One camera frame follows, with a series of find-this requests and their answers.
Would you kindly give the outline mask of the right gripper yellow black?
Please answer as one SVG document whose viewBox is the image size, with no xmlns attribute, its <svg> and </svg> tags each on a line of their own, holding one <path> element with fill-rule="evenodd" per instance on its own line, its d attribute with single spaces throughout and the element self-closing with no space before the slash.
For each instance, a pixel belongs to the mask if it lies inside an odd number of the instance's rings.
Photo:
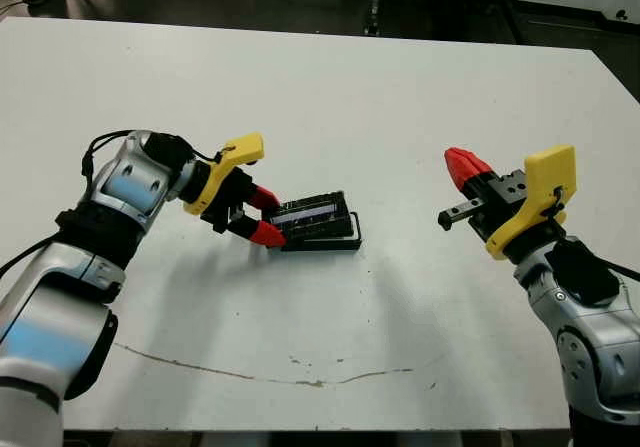
<svg viewBox="0 0 640 447">
<path fill-rule="evenodd" d="M 446 231 L 466 219 L 496 260 L 523 260 L 565 236 L 564 209 L 577 190 L 575 148 L 559 145 L 528 156 L 523 169 L 498 175 L 473 152 L 444 152 L 466 201 L 438 214 Z"/>
</svg>

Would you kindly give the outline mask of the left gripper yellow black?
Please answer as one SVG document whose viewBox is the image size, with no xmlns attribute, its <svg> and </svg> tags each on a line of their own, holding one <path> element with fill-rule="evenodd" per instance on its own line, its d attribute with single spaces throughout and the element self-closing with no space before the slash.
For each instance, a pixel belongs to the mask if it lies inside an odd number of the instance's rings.
<svg viewBox="0 0 640 447">
<path fill-rule="evenodd" d="M 182 188 L 184 210 L 209 223 L 213 230 L 227 229 L 254 244 L 283 247 L 287 239 L 274 225 L 244 215 L 244 204 L 260 211 L 280 207 L 270 190 L 253 183 L 241 167 L 264 157 L 263 138 L 251 133 L 228 141 L 210 161 L 195 160 Z"/>
</svg>

